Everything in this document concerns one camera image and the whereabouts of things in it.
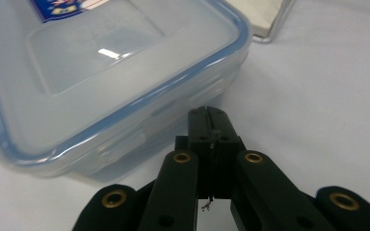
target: transparent lid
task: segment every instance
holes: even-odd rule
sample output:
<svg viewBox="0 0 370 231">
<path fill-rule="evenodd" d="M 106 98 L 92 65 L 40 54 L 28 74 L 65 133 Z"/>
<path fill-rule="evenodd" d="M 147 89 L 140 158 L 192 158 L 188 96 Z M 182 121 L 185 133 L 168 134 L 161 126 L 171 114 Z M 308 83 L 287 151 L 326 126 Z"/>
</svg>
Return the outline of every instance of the transparent lid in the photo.
<svg viewBox="0 0 370 231">
<path fill-rule="evenodd" d="M 19 165 L 55 160 L 241 49 L 248 30 L 214 0 L 0 0 L 0 146 Z"/>
</svg>

